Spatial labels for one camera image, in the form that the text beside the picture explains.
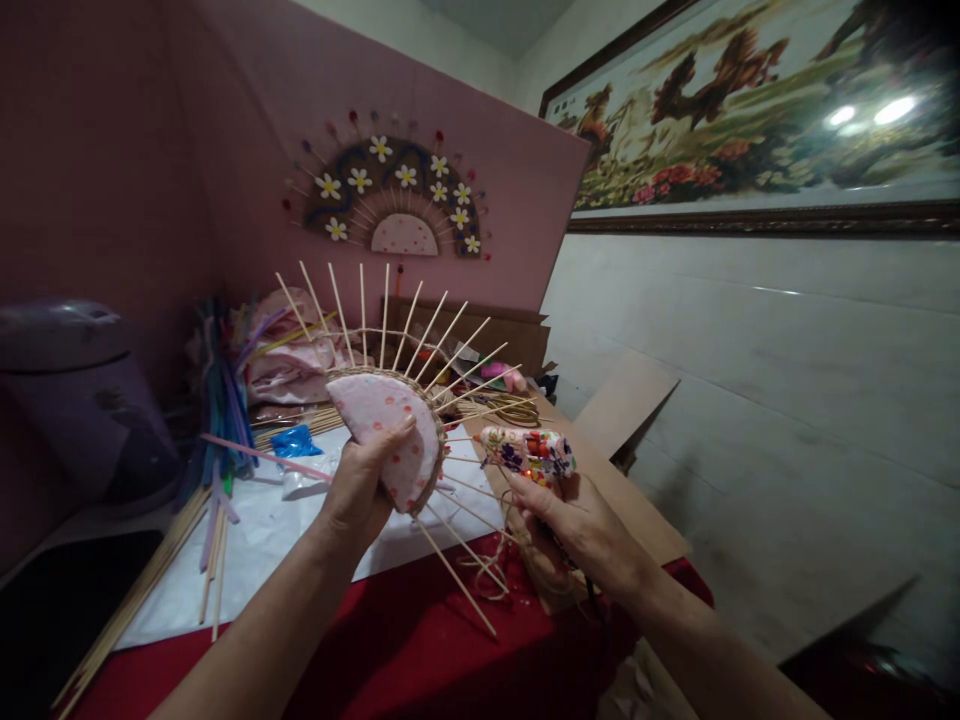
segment floral glue gun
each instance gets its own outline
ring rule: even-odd
[[[526,430],[488,425],[473,436],[487,456],[483,467],[500,465],[533,480],[562,497],[559,478],[568,478],[577,471],[567,439],[553,430]]]

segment pink fabric semicircle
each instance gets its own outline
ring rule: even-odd
[[[433,489],[440,440],[433,411],[406,383],[380,373],[343,375],[327,383],[344,424],[361,445],[413,415],[417,427],[380,470],[380,482],[401,513],[418,511]]]
[[[426,221],[415,215],[394,213],[373,231],[370,249],[396,255],[437,255],[437,239]]]

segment blue plastic bag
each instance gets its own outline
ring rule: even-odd
[[[270,438],[273,452],[277,457],[303,457],[305,455],[323,455],[323,450],[313,444],[310,428],[306,425],[284,430]]]

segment hand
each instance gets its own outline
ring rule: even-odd
[[[558,572],[565,568],[560,549],[541,531],[536,518],[550,526],[577,567],[622,604],[657,574],[656,562],[633,539],[589,479],[578,474],[562,478],[563,500],[520,475],[508,473],[507,479],[534,547],[553,561]]]
[[[323,532],[357,543],[361,552],[377,539],[393,511],[393,504],[379,485],[380,468],[416,424],[416,419],[408,415],[366,445],[360,445],[353,438],[347,441],[330,483],[330,492],[317,517],[317,525]]]

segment painting of horses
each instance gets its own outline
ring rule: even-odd
[[[545,96],[593,146],[574,218],[960,197],[960,63],[920,3],[667,5],[685,9]]]

